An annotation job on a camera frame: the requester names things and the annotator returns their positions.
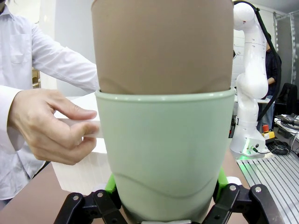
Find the green cup rim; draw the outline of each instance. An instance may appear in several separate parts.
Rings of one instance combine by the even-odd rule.
[[[207,92],[196,94],[178,94],[178,95],[126,95],[103,93],[100,90],[95,92],[97,98],[106,100],[117,100],[126,102],[180,102],[180,101],[200,101],[227,98],[235,95],[234,89],[219,92]]]

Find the person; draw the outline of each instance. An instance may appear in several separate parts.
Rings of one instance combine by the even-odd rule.
[[[99,88],[96,65],[43,34],[37,25],[12,15],[0,0],[0,201],[7,204],[45,165],[75,164],[95,147],[83,138],[99,127],[91,122],[68,126],[54,117],[96,116],[60,92],[32,89],[32,67],[88,92]]]
[[[278,65],[275,60],[274,53],[270,49],[269,44],[267,43],[266,48],[266,73],[267,73],[267,79],[268,79],[268,93],[267,98],[272,99],[275,89],[276,89],[276,79],[278,75]],[[266,107],[266,104],[259,105],[259,113],[262,112],[262,110]],[[269,128],[272,128],[272,122],[273,122],[273,114],[274,114],[274,103],[271,105],[271,107],[268,109],[266,114],[262,117],[262,119],[257,124],[258,131],[261,131],[261,127],[264,125],[268,125]]]

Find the human hand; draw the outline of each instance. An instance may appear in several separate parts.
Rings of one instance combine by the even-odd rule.
[[[84,110],[60,92],[45,89],[19,92],[10,107],[8,126],[21,132],[38,160],[74,165],[96,146],[95,138],[82,137],[98,132],[91,122],[68,126],[54,117],[59,111],[70,119],[93,119],[96,111]]]

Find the person in dark shirt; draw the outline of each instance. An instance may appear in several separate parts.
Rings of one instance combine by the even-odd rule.
[[[268,79],[268,93],[267,98],[271,99],[274,95],[275,89],[276,89],[276,79],[278,75],[278,65],[276,63],[274,53],[270,49],[269,44],[267,43],[267,50],[266,50],[266,73],[267,73],[267,79]],[[259,113],[263,111],[263,109],[266,107],[266,104],[259,105]],[[273,122],[273,113],[274,113],[274,103],[271,105],[271,107],[268,109],[266,114],[262,117],[262,119],[257,124],[257,129],[260,131],[261,127],[263,125],[268,125],[269,128],[272,128],[272,122]]]

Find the shirt cuff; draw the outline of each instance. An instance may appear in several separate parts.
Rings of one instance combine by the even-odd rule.
[[[0,85],[0,150],[13,154],[24,145],[24,138],[21,133],[11,127],[7,127],[10,106],[21,90]]]

